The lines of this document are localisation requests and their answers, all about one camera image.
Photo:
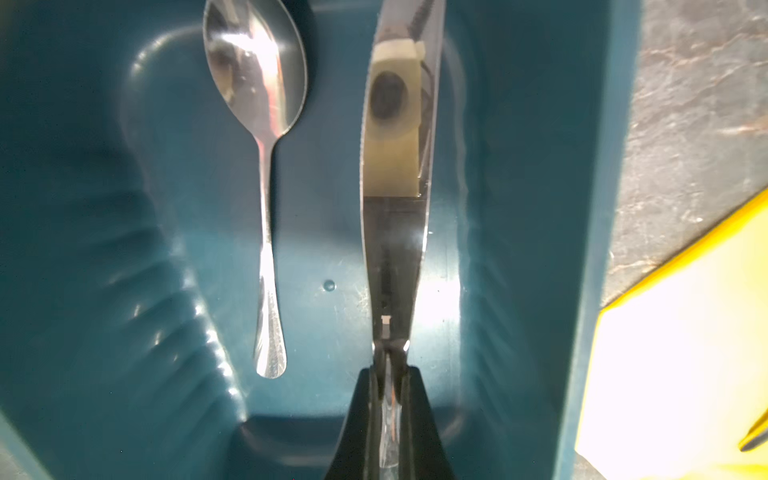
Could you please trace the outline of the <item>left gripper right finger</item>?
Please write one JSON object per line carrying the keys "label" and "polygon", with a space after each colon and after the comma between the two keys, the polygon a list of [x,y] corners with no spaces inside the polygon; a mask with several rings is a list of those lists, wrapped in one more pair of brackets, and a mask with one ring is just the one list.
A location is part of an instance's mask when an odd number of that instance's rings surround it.
{"label": "left gripper right finger", "polygon": [[421,373],[409,367],[401,388],[400,479],[455,479],[428,400]]}

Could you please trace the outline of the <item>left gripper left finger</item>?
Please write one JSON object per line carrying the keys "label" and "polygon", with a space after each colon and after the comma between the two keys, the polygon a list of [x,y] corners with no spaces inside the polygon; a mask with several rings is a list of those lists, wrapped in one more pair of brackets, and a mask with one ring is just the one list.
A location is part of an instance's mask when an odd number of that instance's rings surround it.
{"label": "left gripper left finger", "polygon": [[325,480],[375,480],[380,477],[381,398],[370,368],[358,376],[339,443]]}

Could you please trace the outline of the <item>yellow paper napkin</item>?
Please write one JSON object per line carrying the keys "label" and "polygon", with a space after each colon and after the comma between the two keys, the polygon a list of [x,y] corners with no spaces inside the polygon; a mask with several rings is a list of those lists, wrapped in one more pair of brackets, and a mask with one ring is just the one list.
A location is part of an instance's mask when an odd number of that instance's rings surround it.
{"label": "yellow paper napkin", "polygon": [[576,450],[608,479],[763,479],[767,197],[600,314]]}

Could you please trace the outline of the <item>silver knife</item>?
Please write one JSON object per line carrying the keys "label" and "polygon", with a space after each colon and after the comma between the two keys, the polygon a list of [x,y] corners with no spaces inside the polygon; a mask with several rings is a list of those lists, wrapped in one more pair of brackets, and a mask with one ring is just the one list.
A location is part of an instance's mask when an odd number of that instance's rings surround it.
{"label": "silver knife", "polygon": [[367,77],[360,189],[372,314],[364,478],[400,479],[404,389],[427,244],[446,4],[385,1]]}

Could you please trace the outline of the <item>silver spoon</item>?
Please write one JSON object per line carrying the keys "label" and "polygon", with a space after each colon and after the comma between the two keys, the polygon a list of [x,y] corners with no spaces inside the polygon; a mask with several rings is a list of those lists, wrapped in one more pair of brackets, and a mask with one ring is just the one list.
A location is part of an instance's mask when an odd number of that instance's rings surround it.
{"label": "silver spoon", "polygon": [[258,146],[261,247],[253,357],[259,376],[276,379],[286,371],[287,349],[272,242],[272,155],[305,105],[309,86],[306,51],[299,29],[281,1],[206,2],[203,41],[216,88]]}

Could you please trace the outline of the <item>silver fork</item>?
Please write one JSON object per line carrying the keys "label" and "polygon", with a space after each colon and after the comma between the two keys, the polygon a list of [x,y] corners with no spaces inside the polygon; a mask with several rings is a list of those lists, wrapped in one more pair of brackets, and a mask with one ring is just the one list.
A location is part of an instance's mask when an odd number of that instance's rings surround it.
{"label": "silver fork", "polygon": [[768,410],[752,425],[745,437],[739,442],[741,452],[752,451],[767,442]]}

